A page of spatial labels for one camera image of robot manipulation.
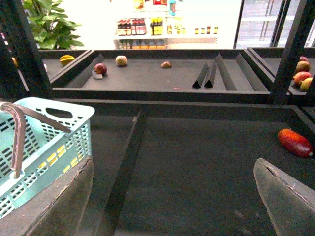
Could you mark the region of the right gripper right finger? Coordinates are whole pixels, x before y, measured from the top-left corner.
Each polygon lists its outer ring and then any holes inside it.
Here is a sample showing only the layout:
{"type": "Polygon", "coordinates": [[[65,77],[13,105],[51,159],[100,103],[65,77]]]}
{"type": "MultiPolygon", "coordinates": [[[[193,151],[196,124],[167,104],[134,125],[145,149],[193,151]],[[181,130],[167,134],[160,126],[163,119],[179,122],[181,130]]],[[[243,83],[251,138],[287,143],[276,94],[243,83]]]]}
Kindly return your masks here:
{"type": "Polygon", "coordinates": [[[263,158],[254,164],[259,195],[278,236],[315,234],[315,191],[263,158]]]}

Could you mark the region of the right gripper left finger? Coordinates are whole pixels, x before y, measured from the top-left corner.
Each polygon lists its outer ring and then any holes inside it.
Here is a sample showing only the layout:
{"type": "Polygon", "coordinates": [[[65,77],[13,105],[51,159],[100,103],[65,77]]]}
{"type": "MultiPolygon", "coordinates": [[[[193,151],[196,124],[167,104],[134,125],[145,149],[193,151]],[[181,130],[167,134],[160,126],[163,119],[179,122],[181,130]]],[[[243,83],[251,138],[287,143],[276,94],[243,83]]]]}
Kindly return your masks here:
{"type": "Polygon", "coordinates": [[[2,236],[74,236],[90,196],[94,175],[91,157],[54,181],[0,221],[2,236]]]}

